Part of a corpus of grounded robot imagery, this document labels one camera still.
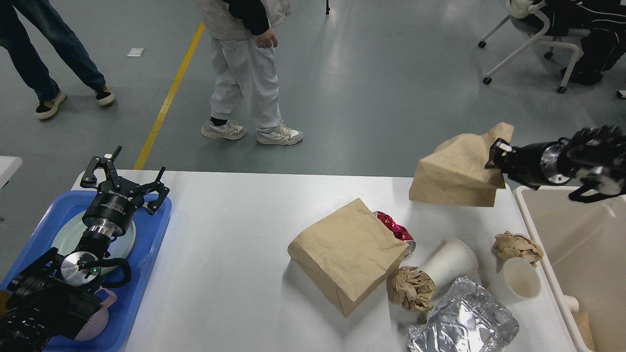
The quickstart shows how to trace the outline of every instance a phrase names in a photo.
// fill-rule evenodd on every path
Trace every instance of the soda can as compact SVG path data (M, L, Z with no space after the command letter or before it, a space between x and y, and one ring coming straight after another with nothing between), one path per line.
M391 232L393 235L404 242L406 242L409 246L404 251L404 257L408 257L413 251L415 251L416 243L411 234L404 228L404 226L398 225L391 216L385 214L384 212L375 211L374 216L376 216Z

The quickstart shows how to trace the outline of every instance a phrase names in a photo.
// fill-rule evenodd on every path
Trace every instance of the office chair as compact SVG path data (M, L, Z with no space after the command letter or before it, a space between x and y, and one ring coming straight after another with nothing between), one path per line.
M557 92L564 93L567 89L567 83L570 80L570 76L572 75L572 70L574 69L574 65L578 60L578 55L580 54L580 49L576 44L573 43L565 43L563 42L562 36L545 36L548 28L550 28L550 20L546 15L544 15L541 11L539 11L542 7L546 6L545 0L542 0L538 4L533 4L531 0L506 0L506 9L509 12L509 15L505 17L498 25L496 25L489 33L483 36L478 42L479 48L484 48L486 45L486 39L489 38L495 31L498 30L502 25L504 25L508 20L511 21L511 24L522 33L526 33L530 36L530 39L526 41L522 46L516 49L512 54L510 54L507 58L505 58L501 63L499 63L496 67L494 67L491 71L487 72L485 77L483 78L483 83L489 85L493 80L492 76L499 71L502 67L508 64L515 56L518 56L522 51L526 50L529 46L539 43L548 45L550 48L543 55L546 59L550 59L553 55L554 47L569 49L572 51L572 55L570 57L569 64L567 65L567 69L565 70L565 74L563 75L563 79L561 80L561 85L558 87ZM529 16L535 15L538 19L540 19L543 23L541 28L537 28L529 23L522 21L521 19ZM582 28L570 28L567 35L565 37L572 39L580 39L588 36L591 33L589 29Z

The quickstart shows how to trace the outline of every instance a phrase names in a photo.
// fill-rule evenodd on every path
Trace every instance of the white paper cup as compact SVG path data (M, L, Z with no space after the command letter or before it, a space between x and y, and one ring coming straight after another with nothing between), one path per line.
M535 298L541 291L541 281L536 269L520 257L508 259L487 288L504 306Z
M451 239L421 267L436 287L444 287L457 277L474 272L478 260L474 252L462 241Z

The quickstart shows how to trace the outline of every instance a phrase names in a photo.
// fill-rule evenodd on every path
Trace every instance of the black sneaker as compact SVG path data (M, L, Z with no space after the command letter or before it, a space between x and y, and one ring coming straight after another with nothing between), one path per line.
M37 110L35 110L35 116L41 121L49 120L56 114L59 105L65 98L65 93L60 91L52 100L39 102L39 106L37 106Z
M561 69L561 77L565 76L567 68ZM579 83L585 86L592 86L602 80L602 74L600 72L572 72L570 75L570 81Z
M100 90L95 90L96 92L96 101L99 106L111 105L115 101L115 94L109 88L109 86L104 86L104 88Z

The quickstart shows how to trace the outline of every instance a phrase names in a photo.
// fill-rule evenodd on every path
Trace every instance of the white bin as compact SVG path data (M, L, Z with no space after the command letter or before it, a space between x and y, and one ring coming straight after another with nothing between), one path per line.
M530 237L543 246L541 261L572 340L589 352L563 293L589 314L597 352L626 351L626 197L583 204L576 187L514 191Z

